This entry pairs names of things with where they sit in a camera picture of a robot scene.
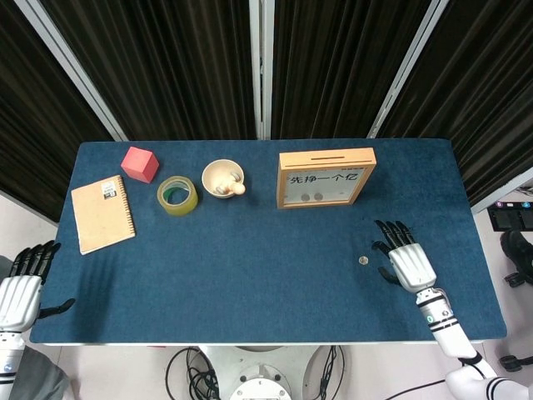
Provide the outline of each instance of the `black backdrop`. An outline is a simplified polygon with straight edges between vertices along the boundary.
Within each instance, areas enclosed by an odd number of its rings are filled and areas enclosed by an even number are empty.
[[[451,2],[378,135],[449,138],[472,204],[533,167],[532,16],[529,1]]]
[[[276,1],[272,138],[364,138],[428,5]]]
[[[248,2],[43,0],[131,139],[256,137]],[[276,2],[273,138],[365,137],[426,1]],[[449,138],[476,203],[533,164],[533,2],[451,0],[379,133]],[[111,140],[0,2],[0,189],[58,220],[79,143]]]
[[[0,189],[58,221],[92,140],[111,138],[15,3],[0,2]]]
[[[42,5],[131,140],[256,138],[248,1]]]

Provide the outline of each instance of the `white bowl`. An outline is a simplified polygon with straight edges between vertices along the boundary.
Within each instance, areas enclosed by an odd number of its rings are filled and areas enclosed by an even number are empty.
[[[232,160],[215,160],[210,162],[207,167],[204,168],[202,173],[202,184],[203,187],[216,198],[230,198],[235,196],[235,192],[229,190],[225,194],[220,194],[217,191],[217,188],[227,187],[228,183],[233,181],[235,182],[235,175],[237,175],[240,180],[238,183],[244,183],[244,171],[239,164]]]

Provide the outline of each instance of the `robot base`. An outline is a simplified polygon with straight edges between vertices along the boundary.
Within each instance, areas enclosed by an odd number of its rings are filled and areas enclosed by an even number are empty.
[[[265,352],[200,346],[217,374],[221,400],[303,400],[307,365],[318,348],[292,346]]]

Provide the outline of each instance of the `label sticker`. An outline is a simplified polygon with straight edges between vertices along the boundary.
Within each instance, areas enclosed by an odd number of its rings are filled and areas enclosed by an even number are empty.
[[[285,204],[339,202],[350,200],[365,168],[340,168],[289,172],[286,175]]]
[[[114,181],[107,181],[102,183],[102,194],[104,199],[114,198],[117,195]]]

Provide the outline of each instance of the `gray fabric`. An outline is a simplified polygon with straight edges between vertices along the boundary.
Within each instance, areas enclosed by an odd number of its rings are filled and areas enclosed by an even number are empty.
[[[9,274],[11,264],[0,256],[0,281]],[[68,384],[62,369],[44,354],[26,347],[9,400],[61,400]]]

